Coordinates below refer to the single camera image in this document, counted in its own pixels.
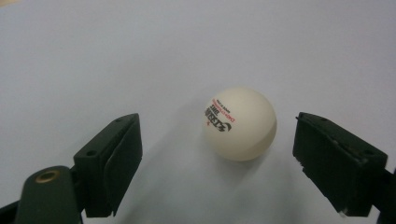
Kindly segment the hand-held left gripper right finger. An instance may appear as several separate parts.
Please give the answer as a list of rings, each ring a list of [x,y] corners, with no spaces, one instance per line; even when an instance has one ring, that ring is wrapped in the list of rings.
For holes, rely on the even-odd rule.
[[[329,119],[302,112],[292,155],[337,212],[366,217],[388,155]]]

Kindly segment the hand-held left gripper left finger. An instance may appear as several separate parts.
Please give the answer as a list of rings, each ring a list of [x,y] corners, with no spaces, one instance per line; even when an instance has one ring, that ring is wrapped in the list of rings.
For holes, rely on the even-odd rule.
[[[111,121],[75,156],[87,217],[115,216],[143,157],[137,113]]]

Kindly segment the white egg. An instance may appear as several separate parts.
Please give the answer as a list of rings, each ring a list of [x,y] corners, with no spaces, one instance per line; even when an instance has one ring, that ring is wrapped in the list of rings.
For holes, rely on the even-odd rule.
[[[205,139],[230,161],[260,157],[274,141],[276,127],[273,106],[253,89],[227,89],[213,96],[205,108]]]

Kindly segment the white table mat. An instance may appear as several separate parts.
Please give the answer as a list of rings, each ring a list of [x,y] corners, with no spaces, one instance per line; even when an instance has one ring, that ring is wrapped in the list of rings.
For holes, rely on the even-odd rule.
[[[276,138],[254,161],[203,136],[209,100],[250,87]],[[0,207],[113,119],[144,155],[118,213],[84,224],[375,224],[336,212],[293,157],[296,119],[330,119],[396,169],[396,0],[19,0],[0,7]]]

